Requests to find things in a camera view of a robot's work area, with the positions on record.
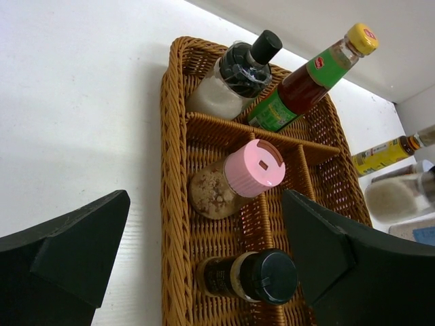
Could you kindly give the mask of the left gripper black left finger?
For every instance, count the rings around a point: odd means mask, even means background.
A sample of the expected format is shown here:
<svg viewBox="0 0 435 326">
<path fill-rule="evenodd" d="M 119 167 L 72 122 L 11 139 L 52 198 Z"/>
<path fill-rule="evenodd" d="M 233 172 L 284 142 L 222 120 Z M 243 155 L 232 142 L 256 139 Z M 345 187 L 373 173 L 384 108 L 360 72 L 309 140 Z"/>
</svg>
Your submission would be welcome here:
<svg viewBox="0 0 435 326">
<path fill-rule="evenodd" d="M 1 238 L 2 325 L 91 325 L 131 200 L 116 190 Z"/>
</svg>

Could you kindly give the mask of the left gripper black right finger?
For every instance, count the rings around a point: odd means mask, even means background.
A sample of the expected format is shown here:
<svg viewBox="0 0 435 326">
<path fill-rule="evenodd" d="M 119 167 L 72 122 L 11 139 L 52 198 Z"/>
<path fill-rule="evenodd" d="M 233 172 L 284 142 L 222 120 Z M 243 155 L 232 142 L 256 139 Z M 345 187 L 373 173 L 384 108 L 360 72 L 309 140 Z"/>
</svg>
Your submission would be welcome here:
<svg viewBox="0 0 435 326">
<path fill-rule="evenodd" d="M 433 325 L 434 247 L 380 232 L 287 190 L 282 211 L 319 325 Z"/>
</svg>

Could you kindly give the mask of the silver lid blue label jar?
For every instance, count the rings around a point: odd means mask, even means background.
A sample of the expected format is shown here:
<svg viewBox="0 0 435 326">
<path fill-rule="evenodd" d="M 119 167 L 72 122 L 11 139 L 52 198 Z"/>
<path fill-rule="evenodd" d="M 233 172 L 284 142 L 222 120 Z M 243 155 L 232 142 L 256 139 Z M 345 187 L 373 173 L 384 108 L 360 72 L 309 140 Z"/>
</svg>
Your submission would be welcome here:
<svg viewBox="0 0 435 326">
<path fill-rule="evenodd" d="M 434 216 L 392 225 L 388 233 L 405 240 L 434 246 Z"/>
</svg>

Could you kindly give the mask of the clear lid powder jar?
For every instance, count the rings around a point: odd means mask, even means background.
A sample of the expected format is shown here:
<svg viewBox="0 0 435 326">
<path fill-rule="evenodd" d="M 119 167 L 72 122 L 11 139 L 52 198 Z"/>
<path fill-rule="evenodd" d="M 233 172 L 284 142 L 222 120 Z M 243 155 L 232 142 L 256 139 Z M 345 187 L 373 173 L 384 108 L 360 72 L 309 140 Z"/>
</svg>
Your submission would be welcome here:
<svg viewBox="0 0 435 326">
<path fill-rule="evenodd" d="M 434 212 L 434 168 L 389 177 L 364 192 L 370 214 L 381 223 L 399 223 Z"/>
</svg>

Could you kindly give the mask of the black cap pepper shaker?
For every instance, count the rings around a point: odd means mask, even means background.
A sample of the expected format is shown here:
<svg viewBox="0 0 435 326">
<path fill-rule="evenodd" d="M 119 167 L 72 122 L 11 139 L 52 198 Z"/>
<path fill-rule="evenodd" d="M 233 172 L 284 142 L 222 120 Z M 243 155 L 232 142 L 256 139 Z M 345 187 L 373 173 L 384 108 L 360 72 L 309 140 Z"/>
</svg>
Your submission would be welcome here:
<svg viewBox="0 0 435 326">
<path fill-rule="evenodd" d="M 204 259 L 197 266 L 196 281 L 200 291 L 210 297 L 280 306 L 295 294 L 298 275 L 286 252 L 266 249 Z"/>
</svg>

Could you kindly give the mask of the yellow oil bottle brown cap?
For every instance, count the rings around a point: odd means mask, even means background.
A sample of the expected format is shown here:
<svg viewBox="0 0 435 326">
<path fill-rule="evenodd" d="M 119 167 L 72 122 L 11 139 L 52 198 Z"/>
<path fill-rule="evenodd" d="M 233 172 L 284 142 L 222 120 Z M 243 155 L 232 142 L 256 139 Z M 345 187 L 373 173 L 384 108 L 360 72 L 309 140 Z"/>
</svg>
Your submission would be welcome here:
<svg viewBox="0 0 435 326">
<path fill-rule="evenodd" d="M 407 159 L 424 147 L 434 144 L 434 125 L 424 128 L 411 136 L 400 136 L 352 156 L 352 162 L 359 177 L 384 169 Z"/>
</svg>

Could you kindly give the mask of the pink cap spice jar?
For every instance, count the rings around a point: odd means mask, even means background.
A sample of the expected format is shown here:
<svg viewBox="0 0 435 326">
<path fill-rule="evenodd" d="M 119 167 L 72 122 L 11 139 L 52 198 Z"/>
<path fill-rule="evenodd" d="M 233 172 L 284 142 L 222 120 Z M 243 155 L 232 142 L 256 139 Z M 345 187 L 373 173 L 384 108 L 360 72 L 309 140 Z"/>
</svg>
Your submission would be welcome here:
<svg viewBox="0 0 435 326">
<path fill-rule="evenodd" d="M 196 172 L 188 188 L 190 203 L 203 217 L 227 218 L 284 177 L 285 162 L 278 149 L 254 139 Z"/>
</svg>

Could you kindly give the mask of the red sauce bottle yellow cap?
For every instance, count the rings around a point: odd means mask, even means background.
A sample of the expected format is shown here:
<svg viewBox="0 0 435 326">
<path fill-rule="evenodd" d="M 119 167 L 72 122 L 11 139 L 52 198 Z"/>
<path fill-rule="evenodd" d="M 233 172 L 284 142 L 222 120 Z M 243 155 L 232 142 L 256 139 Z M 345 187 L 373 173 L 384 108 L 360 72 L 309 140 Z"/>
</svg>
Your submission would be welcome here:
<svg viewBox="0 0 435 326">
<path fill-rule="evenodd" d="M 305 115 L 356 65 L 379 40 L 365 24 L 353 25 L 345 36 L 293 71 L 247 116 L 250 126 L 279 132 Z"/>
</svg>

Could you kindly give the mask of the black cap white powder bottle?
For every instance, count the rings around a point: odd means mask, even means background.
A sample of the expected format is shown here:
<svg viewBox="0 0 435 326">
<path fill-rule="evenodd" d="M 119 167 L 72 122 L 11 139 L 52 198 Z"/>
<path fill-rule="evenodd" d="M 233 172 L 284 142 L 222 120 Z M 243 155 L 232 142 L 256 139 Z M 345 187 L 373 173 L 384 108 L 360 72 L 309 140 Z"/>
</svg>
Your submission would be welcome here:
<svg viewBox="0 0 435 326">
<path fill-rule="evenodd" d="M 235 119 L 270 84 L 269 62 L 282 47 L 280 38 L 270 30 L 262 31 L 252 45 L 232 44 L 187 98 L 186 111 Z"/>
</svg>

